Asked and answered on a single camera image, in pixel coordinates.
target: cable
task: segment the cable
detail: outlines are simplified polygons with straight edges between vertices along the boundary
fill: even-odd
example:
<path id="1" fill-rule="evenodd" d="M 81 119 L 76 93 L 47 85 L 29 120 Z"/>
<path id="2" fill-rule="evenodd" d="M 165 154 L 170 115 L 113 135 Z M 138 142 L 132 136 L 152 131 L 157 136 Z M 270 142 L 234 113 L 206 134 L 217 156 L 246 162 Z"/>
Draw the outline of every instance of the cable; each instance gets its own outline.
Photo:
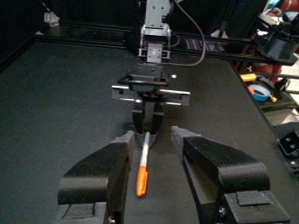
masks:
<path id="1" fill-rule="evenodd" d="M 180 36 L 176 34 L 173 34 L 173 36 L 176 37 L 176 42 L 174 42 L 174 44 L 169 45 L 170 48 L 176 47 L 181 42 Z"/>
<path id="2" fill-rule="evenodd" d="M 160 63 L 158 65 L 162 65 L 162 66 L 177 66 L 177 67 L 194 67 L 194 66 L 197 66 L 201 63 L 201 61 L 204 59 L 205 51 L 206 51 L 206 43 L 205 43 L 204 35 L 202 35 L 202 32 L 201 32 L 201 28 L 198 27 L 198 25 L 196 24 L 196 22 L 193 21 L 192 17 L 185 12 L 185 10 L 182 9 L 182 7 L 180 6 L 180 4 L 178 4 L 177 1 L 178 0 L 173 0 L 177 8 L 180 9 L 180 11 L 184 14 L 184 16 L 190 20 L 190 22 L 193 23 L 193 25 L 197 28 L 198 33 L 200 33 L 200 40 L 201 40 L 201 53 L 200 53 L 200 58 L 198 58 L 198 60 L 196 62 L 193 62 L 190 64 L 178 64 L 178 63 L 164 62 L 164 63 Z"/>

